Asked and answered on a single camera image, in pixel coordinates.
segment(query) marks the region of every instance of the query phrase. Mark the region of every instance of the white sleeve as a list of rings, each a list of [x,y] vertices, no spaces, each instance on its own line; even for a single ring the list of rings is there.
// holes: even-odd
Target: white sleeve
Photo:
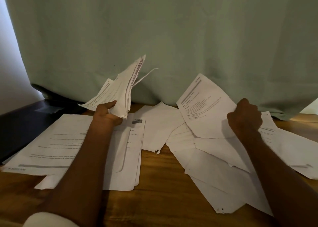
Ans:
[[[35,213],[28,217],[23,227],[79,227],[69,219],[47,212]]]

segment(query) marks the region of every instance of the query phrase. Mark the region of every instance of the green curtain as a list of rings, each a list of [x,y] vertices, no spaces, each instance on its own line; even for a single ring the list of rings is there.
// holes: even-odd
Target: green curtain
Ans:
[[[147,54],[132,101],[198,73],[288,119],[318,97],[318,0],[6,0],[30,82],[86,102]]]

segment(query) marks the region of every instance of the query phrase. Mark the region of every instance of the brown wooden desk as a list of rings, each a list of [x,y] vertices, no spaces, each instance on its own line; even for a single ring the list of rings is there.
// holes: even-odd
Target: brown wooden desk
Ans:
[[[141,108],[132,104],[132,112]],[[279,128],[318,142],[318,116],[300,114],[275,121]],[[51,190],[34,187],[43,176],[0,172],[0,226],[22,226]],[[318,191],[318,181],[303,179]],[[142,150],[139,185],[133,191],[104,191],[106,226],[276,226],[273,217],[244,205],[216,214],[184,169],[164,146],[159,155]]]

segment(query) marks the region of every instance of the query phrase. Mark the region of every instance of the black object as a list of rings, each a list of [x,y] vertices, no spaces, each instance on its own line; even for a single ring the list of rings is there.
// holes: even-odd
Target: black object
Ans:
[[[28,145],[63,114],[81,114],[86,111],[77,104],[82,102],[67,99],[43,88],[41,92],[48,99],[0,116],[0,163]]]

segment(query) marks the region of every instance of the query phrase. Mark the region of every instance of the forearm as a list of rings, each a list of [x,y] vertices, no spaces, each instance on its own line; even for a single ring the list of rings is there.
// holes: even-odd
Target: forearm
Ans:
[[[314,226],[318,194],[287,166],[257,131],[244,131],[244,145],[260,179],[274,216],[283,226]]]
[[[77,156],[40,211],[66,217],[79,226],[95,224],[112,131],[111,121],[92,121]]]

